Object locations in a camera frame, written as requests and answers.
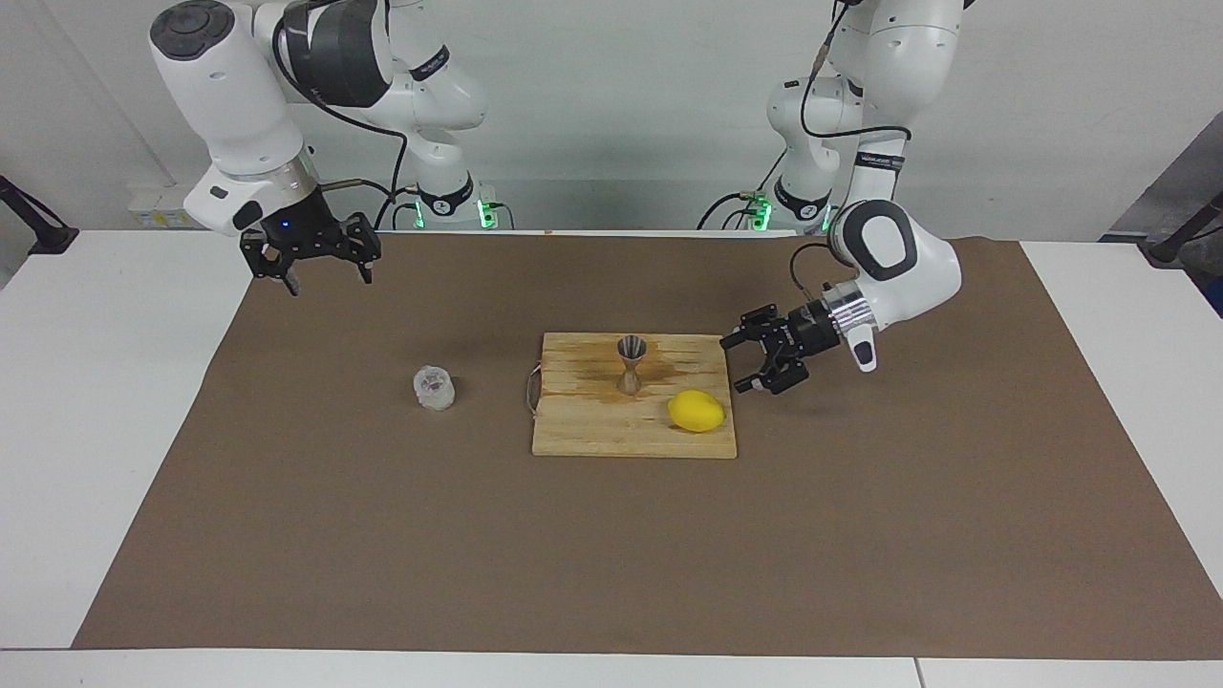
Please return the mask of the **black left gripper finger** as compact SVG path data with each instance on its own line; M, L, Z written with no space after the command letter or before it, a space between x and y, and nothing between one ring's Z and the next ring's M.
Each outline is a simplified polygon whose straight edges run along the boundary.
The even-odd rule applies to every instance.
M763 358L759 370L735 380L735 392L742 395L750 391L767 391L777 396L811 378L806 360L813 356L812 352L794 348L761 347L761 349Z
M747 341L757 341L766 349L789 345L789 321L779 314L778 306L769 304L744 313L737 328L723 336L719 345L722 349L733 349Z

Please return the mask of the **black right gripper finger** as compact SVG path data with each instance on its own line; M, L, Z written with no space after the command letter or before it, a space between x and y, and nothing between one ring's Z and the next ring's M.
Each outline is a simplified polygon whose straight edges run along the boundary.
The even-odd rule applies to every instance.
M371 219L362 211L353 213L338 224L339 240L333 244L333 255L353 263L362 282L373 284L373 265L380 260L383 247Z
M267 249L270 248L270 244L265 232L262 230L242 231L238 247L253 277L276 280L276 282L284 284L290 295L301 293L300 279L294 274L294 254L276 249L275 255L269 257Z

